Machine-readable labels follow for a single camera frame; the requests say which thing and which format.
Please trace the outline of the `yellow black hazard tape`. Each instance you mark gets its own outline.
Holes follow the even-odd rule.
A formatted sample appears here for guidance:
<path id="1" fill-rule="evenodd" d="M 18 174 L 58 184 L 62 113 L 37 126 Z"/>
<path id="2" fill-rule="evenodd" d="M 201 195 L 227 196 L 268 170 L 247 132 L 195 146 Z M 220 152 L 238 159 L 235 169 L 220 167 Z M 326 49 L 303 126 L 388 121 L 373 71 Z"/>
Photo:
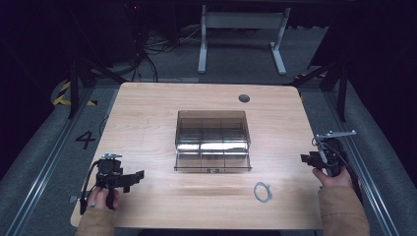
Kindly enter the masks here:
<path id="1" fill-rule="evenodd" d="M 66 94 L 66 91 L 70 88 L 71 82 L 66 81 L 63 86 L 60 88 L 56 98 L 53 100 L 53 105 L 71 105 L 70 99 L 65 99 L 64 96 Z M 87 102 L 87 106 L 96 106 L 98 105 L 98 102 L 96 100 L 89 100 Z"/>

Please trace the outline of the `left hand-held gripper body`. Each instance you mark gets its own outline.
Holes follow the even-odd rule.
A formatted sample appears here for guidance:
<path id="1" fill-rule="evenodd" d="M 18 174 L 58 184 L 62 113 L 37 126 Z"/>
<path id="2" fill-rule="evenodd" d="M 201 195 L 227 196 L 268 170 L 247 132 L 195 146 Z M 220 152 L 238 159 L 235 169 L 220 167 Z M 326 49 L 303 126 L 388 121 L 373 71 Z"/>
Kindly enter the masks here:
<path id="1" fill-rule="evenodd" d="M 95 185 L 108 190 L 106 206 L 110 209 L 114 209 L 114 190 L 121 187 L 123 168 L 119 157 L 121 154 L 107 152 L 97 162 L 98 171 Z"/>

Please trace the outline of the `black metal stand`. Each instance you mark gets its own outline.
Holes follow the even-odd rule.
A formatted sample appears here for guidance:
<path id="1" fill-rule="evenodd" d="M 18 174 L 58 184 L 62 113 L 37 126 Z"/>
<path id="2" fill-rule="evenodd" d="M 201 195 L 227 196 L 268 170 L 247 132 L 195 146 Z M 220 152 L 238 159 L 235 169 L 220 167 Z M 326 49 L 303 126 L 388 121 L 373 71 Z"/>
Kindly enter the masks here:
<path id="1" fill-rule="evenodd" d="M 109 78 L 112 81 L 122 85 L 126 82 L 125 79 L 106 69 L 105 67 L 90 61 L 87 58 L 79 57 L 73 60 L 70 66 L 70 101 L 71 101 L 71 110 L 69 114 L 69 119 L 72 119 L 76 116 L 80 106 L 81 99 L 79 96 L 79 82 L 82 82 L 83 85 L 92 89 L 96 84 L 95 76 L 93 75 L 91 69 L 98 71 L 105 78 Z"/>
<path id="2" fill-rule="evenodd" d="M 299 75 L 292 83 L 289 83 L 289 85 L 298 88 L 321 74 L 325 74 L 320 83 L 321 91 L 331 91 L 335 85 L 338 85 L 336 112 L 339 119 L 342 122 L 345 122 L 345 101 L 348 83 L 347 67 L 345 64 L 336 62 L 329 63 L 307 75 Z"/>

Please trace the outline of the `white metal desk frame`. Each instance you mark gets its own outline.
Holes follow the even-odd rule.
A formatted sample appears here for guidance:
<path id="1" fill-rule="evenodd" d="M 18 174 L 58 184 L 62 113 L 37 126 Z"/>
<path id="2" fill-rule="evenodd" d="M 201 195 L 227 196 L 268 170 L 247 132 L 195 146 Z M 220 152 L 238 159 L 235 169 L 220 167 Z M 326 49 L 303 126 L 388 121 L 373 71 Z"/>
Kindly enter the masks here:
<path id="1" fill-rule="evenodd" d="M 276 40 L 269 44 L 275 67 L 279 75 L 286 74 L 279 48 L 291 9 L 285 8 L 281 13 L 239 13 L 239 12 L 212 12 L 207 5 L 202 6 L 201 14 L 201 47 L 198 62 L 198 73 L 204 74 L 208 58 L 208 29 L 250 29 L 250 30 L 276 30 Z"/>

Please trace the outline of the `transparent smoky drawer organizer box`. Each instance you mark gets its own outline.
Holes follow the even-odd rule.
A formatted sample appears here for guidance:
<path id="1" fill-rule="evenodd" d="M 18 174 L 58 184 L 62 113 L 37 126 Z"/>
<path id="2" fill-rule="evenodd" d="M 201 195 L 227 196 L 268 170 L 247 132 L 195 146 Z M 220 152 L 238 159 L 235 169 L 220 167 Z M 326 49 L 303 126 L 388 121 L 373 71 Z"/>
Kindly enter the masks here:
<path id="1" fill-rule="evenodd" d="M 251 171 L 251 138 L 243 110 L 180 110 L 174 170 L 203 173 Z"/>

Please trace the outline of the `person's left hand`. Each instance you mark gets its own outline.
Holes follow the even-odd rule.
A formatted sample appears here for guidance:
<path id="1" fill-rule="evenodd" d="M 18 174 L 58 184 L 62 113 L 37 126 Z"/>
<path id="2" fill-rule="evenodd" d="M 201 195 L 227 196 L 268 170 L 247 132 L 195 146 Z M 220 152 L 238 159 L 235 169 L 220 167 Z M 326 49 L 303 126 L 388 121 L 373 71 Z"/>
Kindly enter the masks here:
<path id="1" fill-rule="evenodd" d="M 95 207 L 99 209 L 108 209 L 108 206 L 106 204 L 107 196 L 112 193 L 113 194 L 113 207 L 112 210 L 117 210 L 119 207 L 119 199 L 120 194 L 117 190 L 113 190 L 110 192 L 108 189 L 102 189 L 96 187 L 89 195 L 88 198 L 88 206 L 89 207 Z"/>

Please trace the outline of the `person's right hand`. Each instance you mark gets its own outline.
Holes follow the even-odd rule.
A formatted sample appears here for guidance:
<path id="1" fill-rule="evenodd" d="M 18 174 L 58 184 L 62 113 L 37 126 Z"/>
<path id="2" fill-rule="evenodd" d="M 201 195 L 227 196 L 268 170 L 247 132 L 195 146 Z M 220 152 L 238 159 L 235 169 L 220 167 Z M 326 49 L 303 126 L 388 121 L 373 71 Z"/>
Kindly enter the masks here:
<path id="1" fill-rule="evenodd" d="M 345 167 L 343 167 L 340 173 L 334 177 L 327 176 L 318 168 L 314 168 L 312 172 L 324 187 L 353 187 L 350 174 Z"/>

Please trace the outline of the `aluminium floor rail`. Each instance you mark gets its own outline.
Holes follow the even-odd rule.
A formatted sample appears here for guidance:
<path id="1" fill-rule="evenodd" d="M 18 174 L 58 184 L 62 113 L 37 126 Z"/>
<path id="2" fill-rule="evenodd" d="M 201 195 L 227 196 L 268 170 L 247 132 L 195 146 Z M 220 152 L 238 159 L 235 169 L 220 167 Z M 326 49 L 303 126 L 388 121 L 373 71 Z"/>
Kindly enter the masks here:
<path id="1" fill-rule="evenodd" d="M 356 131 L 358 137 L 359 133 L 357 129 L 350 129 L 346 122 L 342 121 L 340 115 L 338 114 L 336 100 L 332 97 L 331 92 L 323 92 L 323 96 L 327 105 L 330 109 L 331 115 L 335 120 L 337 130 L 347 132 L 347 131 Z M 345 143 L 347 152 L 351 157 L 351 165 L 356 171 L 359 179 L 362 181 L 362 188 L 364 192 L 364 201 L 367 200 L 368 205 L 372 208 L 372 211 L 379 223 L 381 230 L 383 231 L 384 236 L 399 236 L 399 231 L 397 230 L 392 217 L 387 209 L 387 205 L 384 202 L 383 196 L 379 187 L 376 185 L 374 178 L 371 175 L 369 168 L 366 165 L 364 155 L 360 152 L 353 136 L 342 137 L 342 140 Z"/>
<path id="2" fill-rule="evenodd" d="M 31 183 L 25 200 L 21 204 L 16 216 L 14 217 L 4 236 L 20 236 L 22 234 L 24 227 L 26 226 L 35 206 L 37 205 L 51 178 L 55 167 L 61 158 L 64 145 L 74 130 L 74 127 L 76 126 L 77 121 L 82 114 L 84 107 L 88 103 L 92 93 L 92 88 L 86 88 L 80 97 L 81 107 L 74 112 L 71 118 L 65 119 L 63 129 L 55 141 L 52 151 L 47 156 L 42 168 L 40 169 L 34 181 Z"/>

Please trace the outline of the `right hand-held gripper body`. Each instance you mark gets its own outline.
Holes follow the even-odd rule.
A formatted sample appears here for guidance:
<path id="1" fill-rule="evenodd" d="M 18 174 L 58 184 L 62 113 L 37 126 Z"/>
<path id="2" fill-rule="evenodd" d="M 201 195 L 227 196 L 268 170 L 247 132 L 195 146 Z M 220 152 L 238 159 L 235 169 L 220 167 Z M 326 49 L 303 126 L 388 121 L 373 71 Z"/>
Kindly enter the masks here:
<path id="1" fill-rule="evenodd" d="M 356 135 L 355 130 L 352 130 L 350 132 L 329 131 L 326 134 L 316 134 L 313 137 L 312 145 L 318 148 L 319 155 L 322 159 L 322 163 L 324 164 L 325 169 L 327 170 L 328 176 L 337 176 L 340 173 L 339 161 L 345 162 L 345 160 L 340 156 L 339 152 L 328 144 L 328 141 L 330 139 L 354 135 Z"/>

